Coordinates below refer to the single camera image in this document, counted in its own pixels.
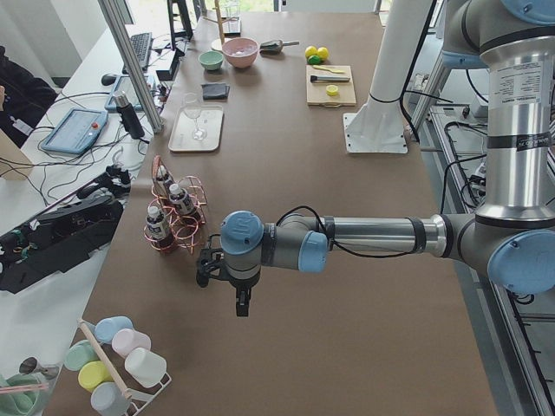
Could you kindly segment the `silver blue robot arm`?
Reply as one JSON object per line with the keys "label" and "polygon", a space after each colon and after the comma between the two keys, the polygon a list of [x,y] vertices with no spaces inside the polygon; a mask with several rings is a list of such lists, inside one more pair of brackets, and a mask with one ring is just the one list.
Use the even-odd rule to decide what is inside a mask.
{"label": "silver blue robot arm", "polygon": [[520,295],[554,285],[554,212],[546,202],[554,70],[551,1],[450,1],[443,56],[452,67],[489,70],[486,198],[472,214],[431,218],[305,217],[263,224],[250,211],[221,225],[220,277],[249,313],[264,266],[319,272],[339,248],[361,257],[428,252],[458,260]]}

